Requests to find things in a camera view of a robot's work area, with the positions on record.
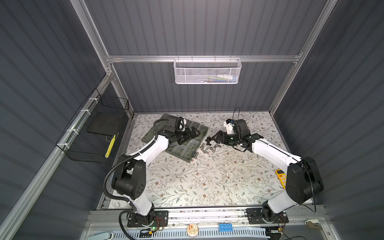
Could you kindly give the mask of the green compartment organizer box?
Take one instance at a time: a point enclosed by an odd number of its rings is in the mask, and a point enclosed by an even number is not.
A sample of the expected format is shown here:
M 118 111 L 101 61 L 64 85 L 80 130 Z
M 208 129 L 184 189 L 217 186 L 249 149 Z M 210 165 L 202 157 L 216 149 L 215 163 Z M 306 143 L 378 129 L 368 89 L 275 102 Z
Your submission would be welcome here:
M 169 147 L 165 152 L 189 163 L 197 154 L 198 148 L 202 144 L 209 128 L 182 117 L 164 114 L 161 121 L 144 135 L 142 142 L 149 143 L 155 136 L 156 131 L 159 135 L 167 137 Z

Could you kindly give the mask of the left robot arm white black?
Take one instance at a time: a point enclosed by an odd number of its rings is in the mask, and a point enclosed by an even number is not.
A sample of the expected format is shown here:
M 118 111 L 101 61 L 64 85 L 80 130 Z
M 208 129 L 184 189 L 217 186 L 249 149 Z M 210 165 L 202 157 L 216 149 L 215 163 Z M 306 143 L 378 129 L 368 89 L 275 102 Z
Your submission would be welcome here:
M 144 193 L 147 166 L 170 146 L 182 145 L 201 135 L 196 127 L 189 127 L 182 117 L 161 118 L 154 122 L 153 128 L 154 137 L 138 151 L 119 156 L 103 183 L 106 197 L 127 202 L 137 215 L 143 217 L 151 216 L 154 211 L 154 205 Z

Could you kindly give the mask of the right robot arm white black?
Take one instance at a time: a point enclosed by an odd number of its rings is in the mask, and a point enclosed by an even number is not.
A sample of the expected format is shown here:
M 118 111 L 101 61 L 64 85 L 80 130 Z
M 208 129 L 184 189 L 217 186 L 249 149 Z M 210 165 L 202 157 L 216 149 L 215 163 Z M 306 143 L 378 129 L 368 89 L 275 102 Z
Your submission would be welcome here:
M 324 190 L 321 174 L 313 158 L 293 155 L 271 144 L 262 135 L 252 134 L 243 119 L 228 119 L 224 127 L 226 131 L 218 131 L 212 137 L 207 137 L 207 145 L 214 141 L 237 151 L 240 150 L 237 146 L 240 146 L 242 152 L 257 154 L 286 174 L 285 189 L 262 205 L 261 217 L 266 223 L 274 223 L 285 210 L 303 204 Z

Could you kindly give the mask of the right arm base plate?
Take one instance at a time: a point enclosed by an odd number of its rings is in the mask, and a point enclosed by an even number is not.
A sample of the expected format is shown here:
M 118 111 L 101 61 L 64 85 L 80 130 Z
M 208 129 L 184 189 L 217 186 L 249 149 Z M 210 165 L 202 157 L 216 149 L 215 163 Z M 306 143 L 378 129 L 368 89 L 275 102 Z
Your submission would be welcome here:
M 276 214 L 263 208 L 248 208 L 245 210 L 245 216 L 250 224 L 287 224 L 289 222 L 285 212 Z

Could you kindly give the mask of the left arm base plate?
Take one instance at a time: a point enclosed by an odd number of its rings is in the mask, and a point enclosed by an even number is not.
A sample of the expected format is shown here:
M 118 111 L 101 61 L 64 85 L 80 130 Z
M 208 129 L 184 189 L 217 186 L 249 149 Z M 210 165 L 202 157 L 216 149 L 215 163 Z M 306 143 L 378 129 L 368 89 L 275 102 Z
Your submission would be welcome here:
M 140 227 L 166 227 L 168 225 L 169 211 L 150 211 L 147 216 L 129 213 L 127 216 L 128 228 Z

